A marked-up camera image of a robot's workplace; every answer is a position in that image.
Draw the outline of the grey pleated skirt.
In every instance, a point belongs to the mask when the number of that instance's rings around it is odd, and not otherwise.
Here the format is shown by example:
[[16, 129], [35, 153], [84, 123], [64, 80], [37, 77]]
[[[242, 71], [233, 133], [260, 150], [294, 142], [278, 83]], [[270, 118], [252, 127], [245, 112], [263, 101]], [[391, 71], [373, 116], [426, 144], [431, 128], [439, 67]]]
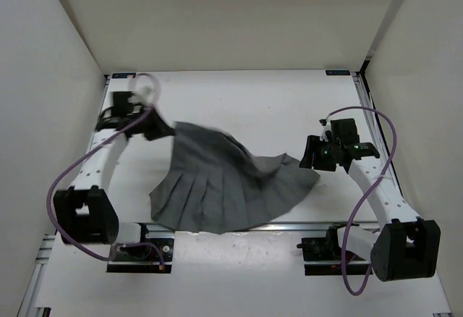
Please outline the grey pleated skirt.
[[186, 232], [258, 227], [290, 212], [319, 179], [286, 153], [255, 156], [226, 132], [177, 122], [169, 171], [150, 193], [151, 218]]

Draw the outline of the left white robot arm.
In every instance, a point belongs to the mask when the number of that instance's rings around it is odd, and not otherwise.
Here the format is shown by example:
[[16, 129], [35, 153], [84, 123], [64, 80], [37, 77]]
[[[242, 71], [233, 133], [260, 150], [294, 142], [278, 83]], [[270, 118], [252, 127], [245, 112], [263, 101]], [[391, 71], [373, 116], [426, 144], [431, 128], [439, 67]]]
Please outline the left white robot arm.
[[54, 193], [54, 214], [67, 244], [127, 244], [128, 253], [144, 259], [152, 242], [144, 237], [142, 224], [120, 222], [107, 190], [131, 137], [152, 141], [174, 135], [174, 129], [133, 92], [111, 96], [112, 105], [98, 118], [92, 148], [77, 162], [78, 175], [67, 189]]

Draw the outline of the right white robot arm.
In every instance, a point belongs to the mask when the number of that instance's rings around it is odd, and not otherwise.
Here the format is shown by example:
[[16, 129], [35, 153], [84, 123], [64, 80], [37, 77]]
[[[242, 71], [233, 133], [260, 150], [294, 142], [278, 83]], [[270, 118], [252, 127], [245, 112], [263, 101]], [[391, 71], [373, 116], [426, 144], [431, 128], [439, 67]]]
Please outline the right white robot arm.
[[345, 144], [307, 138], [302, 168], [333, 172], [338, 166], [366, 194], [379, 230], [369, 232], [353, 224], [332, 224], [325, 237], [305, 237], [298, 244], [306, 261], [364, 260], [382, 281], [432, 277], [436, 272], [441, 230], [424, 220], [381, 173], [380, 154], [372, 143]]

